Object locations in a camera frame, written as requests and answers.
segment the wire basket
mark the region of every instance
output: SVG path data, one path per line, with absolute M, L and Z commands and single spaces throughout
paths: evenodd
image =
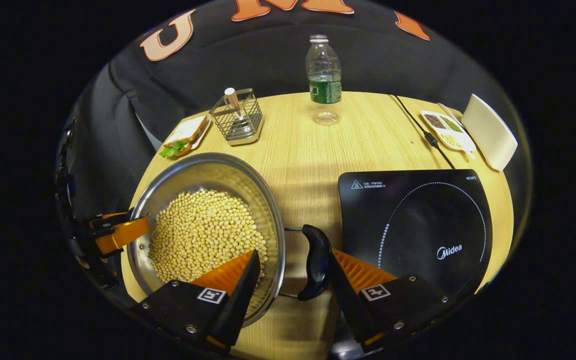
M 208 112 L 219 131 L 231 145 L 248 144 L 259 138 L 264 124 L 264 118 L 253 89 L 240 89 L 235 91 L 238 106 L 233 104 L 226 95 Z

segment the induction cooktop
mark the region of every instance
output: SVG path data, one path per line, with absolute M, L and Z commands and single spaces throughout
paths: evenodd
M 338 186 L 345 253 L 453 297 L 479 287 L 493 239 L 474 170 L 346 172 Z

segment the power cord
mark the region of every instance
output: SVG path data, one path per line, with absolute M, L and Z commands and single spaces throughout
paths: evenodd
M 410 111 L 406 108 L 406 105 L 404 105 L 403 101 L 400 99 L 399 96 L 397 95 L 393 95 L 393 94 L 389 94 L 394 96 L 399 104 L 401 104 L 401 107 L 406 111 L 406 113 L 408 114 L 408 116 L 410 117 L 410 119 L 412 119 L 414 121 L 414 123 L 419 127 L 419 129 L 421 129 L 421 131 L 423 132 L 423 137 L 425 137 L 425 141 L 428 142 L 428 144 L 430 144 L 430 146 L 432 146 L 433 148 L 439 150 L 439 153 L 441 154 L 441 156 L 445 159 L 445 161 L 448 163 L 448 165 L 450 166 L 451 169 L 454 169 L 455 167 L 453 166 L 453 163 L 450 162 L 450 160 L 448 160 L 448 157 L 446 157 L 446 154 L 444 153 L 444 151 L 441 150 L 441 148 L 439 147 L 439 142 L 437 141 L 437 139 L 430 133 L 427 132 L 426 129 L 424 129 L 422 127 L 422 125 L 420 125 L 417 121 L 417 119 L 415 119 L 414 116 L 412 116 L 412 114 L 410 113 Z

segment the stainless steel pot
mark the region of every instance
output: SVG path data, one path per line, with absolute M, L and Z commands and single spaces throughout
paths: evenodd
M 266 276 L 250 300 L 243 323 L 246 327 L 260 319 L 279 295 L 286 266 L 286 237 L 279 208 L 266 182 L 249 164 L 225 153 L 200 153 L 175 162 L 146 187 L 135 204 L 131 219 L 146 217 L 153 225 L 157 214 L 167 208 L 180 192 L 202 190 L 227 192 L 243 200 L 254 216 L 256 230 L 266 239 L 268 260 L 263 269 Z M 286 230 L 302 230 L 310 243 L 306 263 L 308 284 L 295 297 L 312 299 L 328 284 L 325 274 L 330 242 L 321 230 L 310 225 Z M 164 284 L 148 258 L 152 231 L 153 228 L 127 247 L 132 273 L 147 296 Z

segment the wooden table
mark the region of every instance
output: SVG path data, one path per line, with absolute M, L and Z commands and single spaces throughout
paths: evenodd
M 425 127 L 422 110 L 445 114 L 439 105 L 400 96 L 410 113 Z M 338 178 L 346 172 L 450 169 L 446 160 L 426 143 L 422 131 L 410 120 L 394 96 L 343 92 L 341 121 L 318 125 L 308 116 L 309 94 L 293 93 L 259 98 L 265 125 L 258 141 L 230 146 L 214 124 L 201 145 L 187 153 L 227 153 L 252 166 L 265 179 L 279 206 L 283 225 L 311 224 L 321 228 L 334 248 L 341 248 L 341 208 Z M 453 111 L 460 119 L 461 112 Z M 471 159 L 450 150 L 443 152 L 457 169 L 474 169 L 483 185 L 493 230 L 489 268 L 482 285 L 498 273 L 510 250 L 513 207 L 503 172 L 487 166 L 480 152 Z M 134 207 L 146 186 L 172 164 L 156 155 L 132 198 Z M 307 241 L 303 235 L 286 233 L 284 292 L 288 285 L 306 284 Z M 121 253 L 121 269 L 128 294 L 135 301 L 146 298 Z M 259 321 L 243 328 L 231 354 L 245 359 L 325 359 L 339 319 L 332 291 L 304 302 L 279 296 Z

